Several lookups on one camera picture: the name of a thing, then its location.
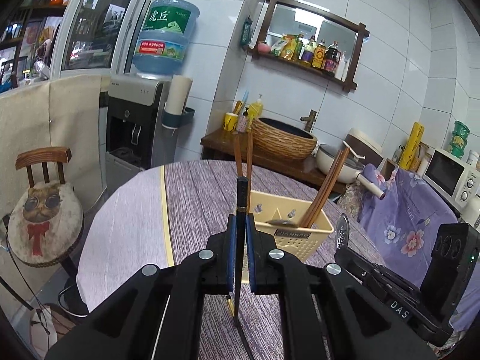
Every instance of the wooden chopstick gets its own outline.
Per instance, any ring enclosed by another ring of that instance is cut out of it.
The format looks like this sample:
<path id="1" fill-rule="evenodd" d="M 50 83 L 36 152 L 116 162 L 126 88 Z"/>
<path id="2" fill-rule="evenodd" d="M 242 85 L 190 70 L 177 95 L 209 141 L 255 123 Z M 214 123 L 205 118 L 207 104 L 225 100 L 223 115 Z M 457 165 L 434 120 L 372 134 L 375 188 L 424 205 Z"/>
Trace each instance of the wooden chopstick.
<path id="1" fill-rule="evenodd" d="M 323 196 L 320 199 L 320 202 L 319 202 L 318 206 L 315 207 L 313 215 L 309 218 L 309 221 L 306 223 L 306 228 L 311 228 L 311 226 L 314 224 L 315 220 L 317 219 L 318 215 L 320 214 L 320 211 L 323 209 L 323 206 L 325 205 L 325 203 L 328 199 L 328 196 L 332 192 L 332 189 L 333 189 L 333 187 L 334 187 L 334 185 L 337 181 L 337 178 L 340 174 L 340 171 L 342 170 L 342 167 L 343 167 L 343 164 L 345 163 L 345 160 L 349 156 L 349 153 L 350 153 L 350 149 L 345 148 L 341 153 L 337 154 L 337 156 L 340 154 L 339 161 L 336 164 L 336 166 L 333 167 L 333 169 L 331 167 L 329 172 L 328 172 L 328 173 L 331 173 L 332 176 L 328 180 L 327 187 L 324 191 Z"/>
<path id="2" fill-rule="evenodd" d="M 247 146 L 247 178 L 248 178 L 248 192 L 247 192 L 247 212 L 250 212 L 250 191 L 251 191 L 251 164 L 254 160 L 254 134 L 248 133 Z"/>
<path id="3" fill-rule="evenodd" d="M 233 151 L 235 153 L 235 163 L 237 164 L 237 176 L 242 177 L 242 150 L 240 148 L 240 137 L 238 134 L 235 135 L 235 138 L 233 140 Z"/>
<path id="4" fill-rule="evenodd" d="M 340 153 L 337 153 L 337 157 L 335 157 L 333 163 L 332 163 L 332 166 L 330 167 L 330 169 L 332 169 L 333 167 L 335 167 L 337 164 L 338 164 L 338 161 L 340 160 Z M 303 217 L 301 218 L 300 222 L 299 222 L 299 227 L 307 227 L 307 224 L 309 223 L 311 217 L 313 216 L 314 212 L 315 212 L 315 209 L 316 207 L 320 204 L 320 199 L 322 198 L 322 196 L 324 195 L 325 193 L 325 190 L 329 184 L 329 181 L 330 181 L 330 178 L 332 177 L 332 172 L 330 172 L 330 170 L 328 171 L 327 173 L 327 176 L 325 177 L 325 180 L 323 181 L 322 185 L 320 186 L 320 189 L 318 190 L 317 192 L 317 195 L 315 196 L 315 199 L 313 200 L 313 202 L 310 204 L 310 206 L 308 207 L 308 209 L 306 210 L 305 214 L 303 215 Z"/>

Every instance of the yellow cup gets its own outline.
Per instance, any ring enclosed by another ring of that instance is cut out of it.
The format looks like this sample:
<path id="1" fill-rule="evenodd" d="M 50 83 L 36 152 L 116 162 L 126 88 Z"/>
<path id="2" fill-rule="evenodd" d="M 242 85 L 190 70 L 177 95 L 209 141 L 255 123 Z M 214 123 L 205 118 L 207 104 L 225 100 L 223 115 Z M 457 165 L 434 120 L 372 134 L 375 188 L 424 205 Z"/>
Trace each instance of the yellow cup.
<path id="1" fill-rule="evenodd" d="M 226 131 L 234 131 L 237 128 L 237 122 L 239 120 L 239 116 L 232 112 L 225 113 L 223 118 L 223 129 Z"/>

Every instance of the wooden counter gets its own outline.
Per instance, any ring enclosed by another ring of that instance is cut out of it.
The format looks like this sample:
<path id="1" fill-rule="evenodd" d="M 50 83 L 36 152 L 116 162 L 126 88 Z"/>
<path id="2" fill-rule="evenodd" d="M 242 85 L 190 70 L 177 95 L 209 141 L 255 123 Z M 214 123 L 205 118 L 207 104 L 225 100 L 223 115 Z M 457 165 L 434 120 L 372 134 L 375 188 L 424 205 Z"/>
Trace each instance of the wooden counter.
<path id="1" fill-rule="evenodd" d="M 203 146 L 202 159 L 234 160 L 234 135 L 235 133 L 219 129 L 203 137 L 200 141 L 200 144 Z M 240 134 L 240 136 L 242 159 L 246 161 L 247 135 Z M 289 160 L 261 152 L 254 147 L 253 164 L 291 177 L 316 189 L 319 189 L 325 180 L 325 175 L 317 169 L 315 158 L 312 156 L 305 160 Z M 344 193 L 345 190 L 346 186 L 343 183 L 337 182 L 333 187 L 334 192 Z"/>

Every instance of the pot handle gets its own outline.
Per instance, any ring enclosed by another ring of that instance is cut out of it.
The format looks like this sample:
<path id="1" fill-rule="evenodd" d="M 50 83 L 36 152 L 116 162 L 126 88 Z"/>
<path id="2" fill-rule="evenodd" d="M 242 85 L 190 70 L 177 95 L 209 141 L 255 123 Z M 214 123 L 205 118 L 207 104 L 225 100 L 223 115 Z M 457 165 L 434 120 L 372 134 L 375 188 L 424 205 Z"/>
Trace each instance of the pot handle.
<path id="1" fill-rule="evenodd" d="M 369 181 L 362 173 L 357 175 L 357 180 L 380 200 L 385 197 L 385 192 L 378 188 L 377 185 Z"/>

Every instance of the paper towel holder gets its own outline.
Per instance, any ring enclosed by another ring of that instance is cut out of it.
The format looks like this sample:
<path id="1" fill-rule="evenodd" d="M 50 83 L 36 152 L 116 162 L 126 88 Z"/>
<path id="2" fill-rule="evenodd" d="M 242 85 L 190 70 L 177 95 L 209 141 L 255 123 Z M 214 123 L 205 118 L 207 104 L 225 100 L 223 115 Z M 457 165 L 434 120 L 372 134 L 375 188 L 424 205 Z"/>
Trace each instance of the paper towel holder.
<path id="1" fill-rule="evenodd" d="M 194 120 L 195 110 L 190 107 L 184 107 L 183 114 L 170 114 L 165 109 L 162 112 L 162 126 L 165 128 L 175 129 L 185 126 Z"/>

